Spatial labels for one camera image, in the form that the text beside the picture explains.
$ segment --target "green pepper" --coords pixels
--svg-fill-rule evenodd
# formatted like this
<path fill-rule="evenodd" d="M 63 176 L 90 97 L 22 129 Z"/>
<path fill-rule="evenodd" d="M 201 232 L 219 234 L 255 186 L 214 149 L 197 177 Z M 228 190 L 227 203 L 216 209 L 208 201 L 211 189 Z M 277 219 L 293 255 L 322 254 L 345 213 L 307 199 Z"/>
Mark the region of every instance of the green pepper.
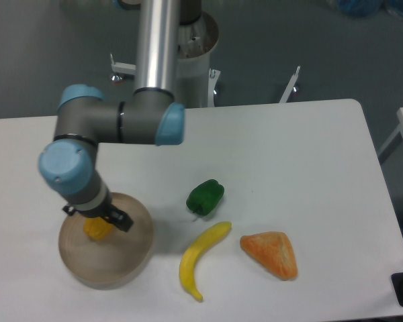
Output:
<path fill-rule="evenodd" d="M 187 207 L 200 216 L 208 215 L 224 196 L 224 187 L 210 179 L 197 186 L 188 196 Z"/>

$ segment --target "banana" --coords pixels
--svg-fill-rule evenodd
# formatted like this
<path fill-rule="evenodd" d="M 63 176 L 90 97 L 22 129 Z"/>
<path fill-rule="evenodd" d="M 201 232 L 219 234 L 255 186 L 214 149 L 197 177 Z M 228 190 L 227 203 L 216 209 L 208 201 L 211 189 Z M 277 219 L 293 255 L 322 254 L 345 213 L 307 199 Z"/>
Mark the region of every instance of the banana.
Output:
<path fill-rule="evenodd" d="M 197 301 L 203 300 L 203 295 L 200 294 L 195 287 L 194 266 L 200 256 L 214 244 L 220 241 L 231 229 L 231 222 L 221 221 L 211 228 L 206 229 L 193 243 L 187 248 L 182 256 L 181 264 L 179 265 L 179 279 L 183 288 L 191 294 Z"/>

